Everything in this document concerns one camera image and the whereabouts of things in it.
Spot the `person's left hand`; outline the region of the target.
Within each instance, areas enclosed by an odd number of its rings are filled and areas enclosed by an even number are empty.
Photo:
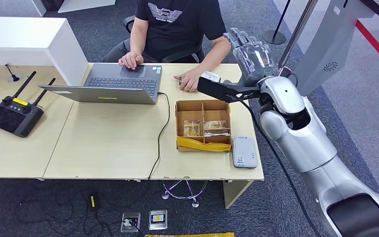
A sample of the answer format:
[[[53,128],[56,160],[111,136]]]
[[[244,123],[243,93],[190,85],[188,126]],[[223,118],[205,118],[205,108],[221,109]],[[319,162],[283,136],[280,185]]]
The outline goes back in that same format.
[[[199,77],[204,73],[203,69],[194,68],[181,75],[175,75],[174,79],[181,79],[179,89],[186,92],[195,92],[198,87]]]

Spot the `person's right hand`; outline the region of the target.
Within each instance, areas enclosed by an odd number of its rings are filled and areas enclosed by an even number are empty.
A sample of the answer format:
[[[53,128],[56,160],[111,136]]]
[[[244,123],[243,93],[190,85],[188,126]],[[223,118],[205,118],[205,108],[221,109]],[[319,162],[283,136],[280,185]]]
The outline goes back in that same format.
[[[140,52],[128,52],[122,56],[118,63],[128,69],[135,70],[138,65],[143,64],[144,58]]]

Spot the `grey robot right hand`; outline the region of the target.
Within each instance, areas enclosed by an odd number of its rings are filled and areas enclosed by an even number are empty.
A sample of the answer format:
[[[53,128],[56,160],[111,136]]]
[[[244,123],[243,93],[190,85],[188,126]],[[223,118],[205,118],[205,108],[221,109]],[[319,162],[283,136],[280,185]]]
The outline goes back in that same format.
[[[264,78],[276,75],[276,65],[268,44],[235,27],[231,27],[224,36],[230,42],[231,53],[241,71],[235,85],[255,87]]]

